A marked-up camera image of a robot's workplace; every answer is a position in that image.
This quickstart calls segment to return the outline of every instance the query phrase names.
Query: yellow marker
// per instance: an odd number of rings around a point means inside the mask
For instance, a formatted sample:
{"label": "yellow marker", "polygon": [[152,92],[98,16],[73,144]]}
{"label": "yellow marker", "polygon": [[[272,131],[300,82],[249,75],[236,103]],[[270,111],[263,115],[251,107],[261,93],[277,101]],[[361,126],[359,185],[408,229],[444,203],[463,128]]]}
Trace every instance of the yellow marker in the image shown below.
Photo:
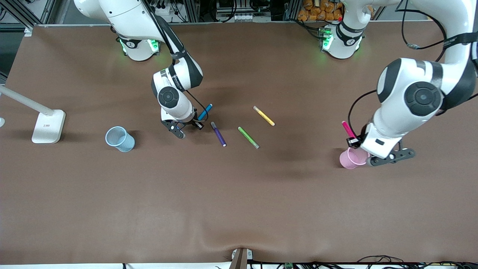
{"label": "yellow marker", "polygon": [[259,115],[261,115],[261,117],[264,118],[264,120],[266,120],[270,125],[272,126],[275,125],[275,123],[271,119],[269,119],[269,117],[266,114],[264,114],[264,112],[262,112],[260,109],[257,108],[257,106],[254,106],[254,110],[257,113],[259,113]]}

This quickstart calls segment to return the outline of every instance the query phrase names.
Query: green marker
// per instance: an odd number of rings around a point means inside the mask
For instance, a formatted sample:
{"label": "green marker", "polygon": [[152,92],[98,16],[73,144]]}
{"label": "green marker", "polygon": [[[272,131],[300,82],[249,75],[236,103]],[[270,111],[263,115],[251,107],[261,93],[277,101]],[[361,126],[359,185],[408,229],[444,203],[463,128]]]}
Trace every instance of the green marker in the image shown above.
{"label": "green marker", "polygon": [[244,129],[242,127],[238,127],[238,130],[239,132],[247,139],[249,140],[249,142],[256,148],[258,149],[259,148],[259,145],[256,143],[256,141],[254,141],[254,139],[252,139],[251,136],[249,136],[246,131],[244,131]]}

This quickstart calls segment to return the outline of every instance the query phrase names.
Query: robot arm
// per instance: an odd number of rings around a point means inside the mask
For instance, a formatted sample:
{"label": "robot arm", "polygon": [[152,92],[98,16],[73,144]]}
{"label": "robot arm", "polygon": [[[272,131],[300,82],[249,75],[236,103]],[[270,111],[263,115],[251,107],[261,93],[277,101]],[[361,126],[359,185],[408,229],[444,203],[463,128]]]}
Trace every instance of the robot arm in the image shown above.
{"label": "robot arm", "polygon": [[342,21],[329,24],[325,28],[330,34],[324,36],[322,50],[328,52],[337,59],[351,57],[359,49],[362,34],[369,24],[371,13],[368,5],[390,6],[400,0],[341,0],[345,6],[345,14]]}
{"label": "robot arm", "polygon": [[75,5],[85,16],[110,23],[133,60],[146,60],[152,55],[149,40],[165,43],[173,63],[155,73],[151,82],[161,105],[162,123],[179,138],[185,135],[177,128],[178,123],[203,127],[183,93],[201,84],[203,72],[163,18],[155,17],[143,0],[75,0]]}
{"label": "robot arm", "polygon": [[[381,107],[366,126],[360,145],[381,159],[395,159],[393,148],[403,136],[431,119],[438,109],[462,104],[475,90],[472,44],[454,42],[457,35],[473,32],[476,0],[411,2],[446,29],[445,63],[400,58],[384,69],[377,85]],[[450,16],[449,5],[458,16]]]}

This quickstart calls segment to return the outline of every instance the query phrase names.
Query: plastic cup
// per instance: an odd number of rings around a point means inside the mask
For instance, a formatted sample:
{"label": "plastic cup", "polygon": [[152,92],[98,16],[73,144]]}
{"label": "plastic cup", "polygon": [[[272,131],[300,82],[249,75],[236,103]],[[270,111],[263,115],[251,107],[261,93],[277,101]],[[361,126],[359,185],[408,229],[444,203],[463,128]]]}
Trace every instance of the plastic cup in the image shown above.
{"label": "plastic cup", "polygon": [[105,136],[106,143],[121,152],[128,152],[134,148],[134,138],[121,126],[109,129]]}
{"label": "plastic cup", "polygon": [[340,154],[340,164],[347,169],[354,169],[367,163],[370,153],[361,148],[347,148]]}

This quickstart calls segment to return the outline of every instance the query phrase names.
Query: purple marker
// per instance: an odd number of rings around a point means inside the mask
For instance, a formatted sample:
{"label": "purple marker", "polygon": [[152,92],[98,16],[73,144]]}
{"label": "purple marker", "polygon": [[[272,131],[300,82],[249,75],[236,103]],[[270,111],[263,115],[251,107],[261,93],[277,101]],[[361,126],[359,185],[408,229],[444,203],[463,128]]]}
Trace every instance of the purple marker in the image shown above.
{"label": "purple marker", "polygon": [[227,146],[226,142],[224,141],[224,138],[222,137],[221,133],[216,127],[216,124],[214,122],[211,122],[212,129],[214,130],[214,133],[216,133],[217,138],[219,139],[219,142],[221,142],[222,146]]}

